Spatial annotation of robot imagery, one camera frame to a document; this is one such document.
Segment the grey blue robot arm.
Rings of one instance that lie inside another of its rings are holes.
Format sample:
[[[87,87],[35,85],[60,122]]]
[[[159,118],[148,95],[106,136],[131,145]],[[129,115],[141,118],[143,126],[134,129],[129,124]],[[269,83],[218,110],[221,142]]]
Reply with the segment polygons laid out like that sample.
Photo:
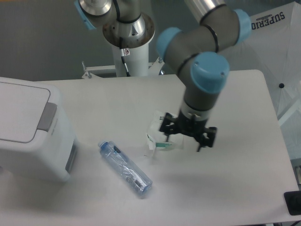
[[[74,5],[88,29],[102,28],[116,48],[114,64],[119,77],[146,75],[148,55],[133,59],[134,49],[147,45],[155,32],[153,21],[141,11],[140,0],[77,0]],[[185,85],[177,117],[166,113],[160,126],[165,136],[183,134],[200,148],[212,147],[216,127],[206,127],[212,108],[226,84],[230,66],[219,52],[246,40],[251,19],[243,10],[230,9],[222,0],[188,0],[198,27],[184,33],[165,29],[156,50]]]

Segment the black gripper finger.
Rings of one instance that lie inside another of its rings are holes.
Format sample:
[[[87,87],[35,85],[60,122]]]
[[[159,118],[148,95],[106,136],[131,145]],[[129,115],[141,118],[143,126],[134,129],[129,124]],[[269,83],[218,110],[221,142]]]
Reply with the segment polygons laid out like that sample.
[[[166,142],[169,141],[170,135],[179,134],[180,128],[178,126],[178,117],[174,117],[172,114],[166,113],[159,131],[164,133],[164,135],[166,136]]]
[[[197,136],[197,142],[199,143],[197,152],[200,152],[205,147],[213,147],[216,134],[216,127],[204,128],[200,135]]]

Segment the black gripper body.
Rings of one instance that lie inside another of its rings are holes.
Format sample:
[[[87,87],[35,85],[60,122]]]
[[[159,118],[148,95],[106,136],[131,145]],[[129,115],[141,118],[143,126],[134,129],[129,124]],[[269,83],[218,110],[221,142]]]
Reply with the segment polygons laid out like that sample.
[[[182,111],[179,112],[176,131],[183,135],[193,137],[195,140],[201,140],[204,136],[204,129],[208,119],[198,121],[196,117],[187,118]]]

